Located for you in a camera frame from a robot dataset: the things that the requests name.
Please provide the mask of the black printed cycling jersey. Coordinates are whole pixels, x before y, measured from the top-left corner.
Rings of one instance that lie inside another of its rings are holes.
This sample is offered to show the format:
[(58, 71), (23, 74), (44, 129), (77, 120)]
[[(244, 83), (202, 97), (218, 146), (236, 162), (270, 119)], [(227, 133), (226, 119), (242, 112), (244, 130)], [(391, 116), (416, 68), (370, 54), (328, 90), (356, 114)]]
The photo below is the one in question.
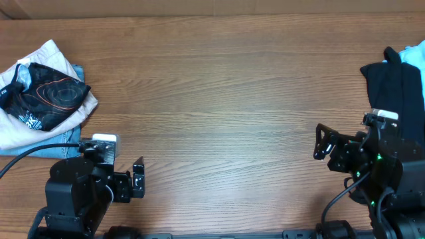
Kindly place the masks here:
[(68, 119), (91, 87), (48, 66), (18, 64), (1, 89), (1, 109), (33, 130), (50, 131)]

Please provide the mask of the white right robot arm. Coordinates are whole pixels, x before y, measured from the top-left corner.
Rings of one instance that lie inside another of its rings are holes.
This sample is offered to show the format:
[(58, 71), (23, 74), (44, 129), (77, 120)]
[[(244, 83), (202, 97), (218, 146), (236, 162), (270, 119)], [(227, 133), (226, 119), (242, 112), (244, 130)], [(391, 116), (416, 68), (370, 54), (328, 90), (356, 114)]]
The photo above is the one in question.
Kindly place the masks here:
[(424, 237), (424, 151), (403, 138), (395, 121), (366, 124), (366, 132), (344, 135), (318, 124), (313, 156), (329, 158), (329, 170), (348, 174), (351, 184), (323, 209), (317, 238), (359, 238), (346, 220), (328, 220), (331, 207), (348, 195), (369, 211), (374, 238)]

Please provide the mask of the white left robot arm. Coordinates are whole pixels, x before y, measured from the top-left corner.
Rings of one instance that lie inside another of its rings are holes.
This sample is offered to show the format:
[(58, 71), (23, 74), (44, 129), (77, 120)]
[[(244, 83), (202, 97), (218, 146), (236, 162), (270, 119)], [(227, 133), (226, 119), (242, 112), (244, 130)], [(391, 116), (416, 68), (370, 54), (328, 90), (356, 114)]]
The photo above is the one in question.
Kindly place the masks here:
[(45, 185), (46, 206), (33, 221), (29, 238), (94, 238), (110, 205), (129, 203), (145, 195), (143, 157), (131, 171), (114, 170), (116, 141), (86, 139), (80, 156), (50, 168)]

